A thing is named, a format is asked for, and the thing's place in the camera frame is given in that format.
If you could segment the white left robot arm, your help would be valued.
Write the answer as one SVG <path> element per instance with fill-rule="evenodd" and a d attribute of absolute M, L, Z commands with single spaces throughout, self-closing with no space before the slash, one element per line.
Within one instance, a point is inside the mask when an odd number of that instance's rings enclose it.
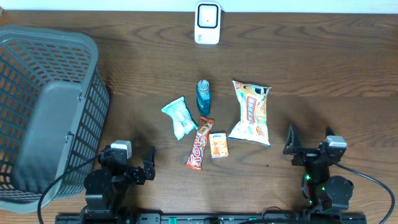
<path fill-rule="evenodd" d="M 155 148 L 143 158 L 143 167 L 129 165 L 127 150 L 106 146 L 99 154 L 101 169 L 90 172 L 84 180 L 85 206 L 80 223 L 135 223 L 132 212 L 122 207 L 127 191 L 155 178 Z"/>

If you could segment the teal liquid bottle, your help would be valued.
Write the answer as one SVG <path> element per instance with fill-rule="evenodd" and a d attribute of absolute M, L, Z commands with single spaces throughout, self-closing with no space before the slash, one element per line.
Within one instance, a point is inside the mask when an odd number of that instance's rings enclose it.
<path fill-rule="evenodd" d="M 210 114 L 211 92 L 210 84 L 207 80 L 200 80 L 196 87 L 197 91 L 197 106 L 202 116 Z"/>

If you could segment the light teal wipes packet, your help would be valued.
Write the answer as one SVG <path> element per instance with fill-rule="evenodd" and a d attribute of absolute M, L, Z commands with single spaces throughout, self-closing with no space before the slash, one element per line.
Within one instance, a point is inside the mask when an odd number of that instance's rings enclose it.
<path fill-rule="evenodd" d="M 188 134 L 193 129 L 198 129 L 197 124 L 192 119 L 185 104 L 185 98 L 183 96 L 165 105 L 161 109 L 161 112 L 171 117 L 174 135 L 178 140 L 181 140 L 184 135 Z"/>

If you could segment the large yellow snack bag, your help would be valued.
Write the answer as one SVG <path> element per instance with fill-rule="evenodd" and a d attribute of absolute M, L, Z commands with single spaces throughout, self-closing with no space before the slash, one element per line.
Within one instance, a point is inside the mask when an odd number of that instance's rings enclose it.
<path fill-rule="evenodd" d="M 271 87 L 235 80 L 233 80 L 233 86 L 240 106 L 240 120 L 228 138 L 270 146 L 267 127 L 267 97 Z"/>

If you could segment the orange tissue pack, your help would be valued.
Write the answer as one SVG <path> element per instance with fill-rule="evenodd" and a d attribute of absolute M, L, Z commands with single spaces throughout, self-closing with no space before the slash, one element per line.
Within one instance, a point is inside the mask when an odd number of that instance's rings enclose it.
<path fill-rule="evenodd" d="M 211 157 L 224 158 L 229 156 L 226 133 L 211 133 L 209 135 Z"/>

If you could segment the red chocolate bar wrapper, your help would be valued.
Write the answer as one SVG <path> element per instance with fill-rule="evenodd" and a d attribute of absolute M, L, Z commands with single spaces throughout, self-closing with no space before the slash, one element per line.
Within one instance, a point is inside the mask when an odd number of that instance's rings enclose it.
<path fill-rule="evenodd" d="M 201 170 L 208 136 L 214 123 L 215 121 L 213 119 L 200 116 L 199 127 L 195 135 L 192 151 L 186 163 L 188 168 Z"/>

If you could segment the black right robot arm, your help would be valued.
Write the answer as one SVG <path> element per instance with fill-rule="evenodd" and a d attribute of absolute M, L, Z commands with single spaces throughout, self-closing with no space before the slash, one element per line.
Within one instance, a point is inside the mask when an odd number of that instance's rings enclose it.
<path fill-rule="evenodd" d="M 353 183 L 340 176 L 330 175 L 330 166 L 340 162 L 347 143 L 327 127 L 325 140 L 317 148 L 303 147 L 295 126 L 289 127 L 287 142 L 283 153 L 292 155 L 293 166 L 303 166 L 303 182 L 307 185 L 306 197 L 312 202 L 312 208 L 319 212 L 342 212 L 349 209 Z"/>

